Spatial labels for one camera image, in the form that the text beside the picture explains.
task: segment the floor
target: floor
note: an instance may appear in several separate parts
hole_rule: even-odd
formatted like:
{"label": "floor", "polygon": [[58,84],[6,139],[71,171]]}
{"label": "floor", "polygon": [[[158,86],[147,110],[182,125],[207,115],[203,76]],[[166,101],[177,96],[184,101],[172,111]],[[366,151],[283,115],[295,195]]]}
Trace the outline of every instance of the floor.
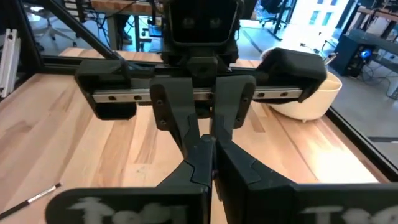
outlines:
{"label": "floor", "polygon": [[[145,21],[145,18],[140,20],[142,27],[145,25]],[[313,48],[320,49],[324,40],[319,36],[319,31],[317,30],[309,29],[303,32],[299,27],[288,26],[286,30],[283,30],[283,40],[279,42],[266,30],[272,24],[266,24],[266,27],[262,28],[258,21],[243,21],[241,25],[242,28],[238,39],[239,58],[241,59],[258,59],[260,52],[270,47],[285,47],[311,52]],[[45,22],[43,20],[35,21],[32,26],[34,29],[35,27],[43,27]],[[65,27],[65,24],[56,20],[53,26]],[[93,21],[86,22],[85,26],[95,36],[98,36],[97,27]],[[134,28],[126,27],[125,30],[134,36]],[[99,39],[106,44],[106,38],[102,32],[99,33]],[[77,39],[76,42],[78,47],[91,48],[84,40]],[[67,47],[72,46],[71,41],[62,38],[52,41],[49,37],[42,37],[40,43],[44,46],[45,50],[42,52],[44,55],[58,55]],[[306,43],[306,47],[301,47],[300,43]],[[135,45],[134,43],[125,45],[123,49],[135,51]],[[145,52],[156,52],[159,49],[160,39],[154,39],[151,44],[145,44],[144,46]],[[323,53],[327,55],[332,51],[331,46],[326,45]],[[370,64],[370,67],[375,68],[376,77],[383,77],[390,72],[377,64]],[[391,73],[390,75],[395,76],[395,78],[390,78],[392,85],[389,88],[392,90],[398,85],[398,78],[396,73]],[[333,107],[366,136],[392,137],[391,141],[394,138],[398,141],[398,125],[396,125],[398,120],[398,101],[386,96],[388,82],[384,81],[378,85],[371,86],[357,79],[340,78],[343,82],[343,88],[333,103]],[[375,145],[387,154],[388,158],[396,161],[398,165],[398,153],[396,153],[398,144],[375,142]]]}

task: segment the white bowl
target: white bowl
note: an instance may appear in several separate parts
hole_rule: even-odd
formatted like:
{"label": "white bowl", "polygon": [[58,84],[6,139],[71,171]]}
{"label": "white bowl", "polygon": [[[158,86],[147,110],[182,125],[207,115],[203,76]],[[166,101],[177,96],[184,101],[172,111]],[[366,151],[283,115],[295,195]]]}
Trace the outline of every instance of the white bowl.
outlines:
{"label": "white bowl", "polygon": [[290,102],[283,105],[270,106],[290,118],[303,122],[321,118],[335,100],[343,84],[334,74],[327,72],[326,80],[319,89],[303,103]]}

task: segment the metal linear rail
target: metal linear rail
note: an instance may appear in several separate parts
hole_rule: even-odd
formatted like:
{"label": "metal linear rail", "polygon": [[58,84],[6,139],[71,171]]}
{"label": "metal linear rail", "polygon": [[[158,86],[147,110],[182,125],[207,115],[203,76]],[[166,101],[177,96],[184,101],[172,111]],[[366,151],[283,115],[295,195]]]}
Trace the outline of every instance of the metal linear rail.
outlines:
{"label": "metal linear rail", "polygon": [[19,63],[21,40],[17,30],[7,29],[0,62],[0,96],[5,98],[14,91]]}
{"label": "metal linear rail", "polygon": [[[254,100],[266,99],[291,99],[298,98],[302,93],[299,88],[276,88],[276,87],[260,87],[254,92]],[[193,98],[195,101],[210,100],[213,92],[210,88],[193,89]],[[93,94],[96,103],[143,103],[151,102],[148,88],[131,89],[131,90],[101,90]]]}

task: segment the cable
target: cable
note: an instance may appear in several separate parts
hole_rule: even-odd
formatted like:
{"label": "cable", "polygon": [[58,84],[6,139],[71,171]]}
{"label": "cable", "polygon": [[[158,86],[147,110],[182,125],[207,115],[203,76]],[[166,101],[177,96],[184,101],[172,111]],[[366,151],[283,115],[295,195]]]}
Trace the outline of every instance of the cable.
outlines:
{"label": "cable", "polygon": [[[383,77],[375,77],[375,76],[374,76],[374,71],[375,71],[376,69],[379,69],[379,68],[382,67],[382,66],[380,65],[380,66],[378,66],[376,69],[371,68],[369,65],[365,65],[365,66],[367,66],[368,69],[370,69],[371,75],[370,75],[368,72],[362,72],[362,74],[361,74],[361,79],[362,79],[362,81],[363,81],[365,84],[369,85],[369,86],[376,86],[376,85],[379,85],[380,83],[382,83],[384,80],[387,80],[387,81],[389,82],[389,84],[388,84],[388,87],[387,87],[387,90],[386,90],[385,95],[386,95],[388,98],[390,98],[390,99],[398,100],[398,98],[394,98],[394,97],[392,97],[391,95],[388,95],[388,92],[389,92],[390,87],[391,87],[391,80],[390,80],[389,78],[398,78],[398,75],[390,75],[391,73],[394,72],[394,71],[390,71],[389,73],[387,73],[387,75],[385,75],[385,76],[383,76]],[[365,78],[364,78],[364,74],[365,74],[365,73],[369,76],[369,79],[365,79]]]}

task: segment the desk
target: desk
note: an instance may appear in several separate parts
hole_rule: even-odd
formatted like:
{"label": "desk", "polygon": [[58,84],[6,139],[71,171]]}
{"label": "desk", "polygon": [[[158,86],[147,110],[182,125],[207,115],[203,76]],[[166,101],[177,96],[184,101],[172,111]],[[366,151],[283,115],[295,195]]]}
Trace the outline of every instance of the desk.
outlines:
{"label": "desk", "polygon": [[[139,30],[139,16],[151,16],[152,7],[148,2],[136,2],[131,4],[131,1],[125,0],[91,0],[91,5],[98,12],[103,12],[107,16],[123,9],[120,14],[134,15],[134,30],[136,36],[136,52],[140,51],[141,42],[150,42],[150,39],[140,38]],[[117,31],[116,20],[114,17],[107,18],[109,44],[112,50],[117,49]]]}
{"label": "desk", "polygon": [[[157,54],[120,54],[128,60],[160,61]],[[62,55],[100,57],[94,50],[73,48]],[[234,66],[258,64],[239,60]],[[57,182],[63,187],[56,194],[76,187],[156,186],[182,155],[171,135],[156,128],[153,116],[150,106],[139,106],[129,121],[101,121],[73,77],[34,75],[0,103],[0,212]],[[202,134],[207,132],[208,120],[200,120],[199,126]],[[298,183],[377,182],[377,171],[350,151],[353,145],[326,117],[302,123],[252,103],[233,139]],[[44,223],[44,208],[53,196],[41,198],[1,224]],[[212,223],[225,224],[222,203],[217,197],[212,203]]]}
{"label": "desk", "polygon": [[[353,27],[354,29],[360,29],[361,25],[365,20],[365,17],[367,15],[373,14],[373,10],[366,9],[365,7],[362,6],[358,8],[357,12],[359,12],[360,15],[354,24]],[[381,37],[383,39],[386,39],[398,22],[398,14],[389,12],[387,9],[379,9],[374,13],[374,15],[376,17],[381,17],[390,20],[387,27],[384,29],[383,33],[381,34]]]}

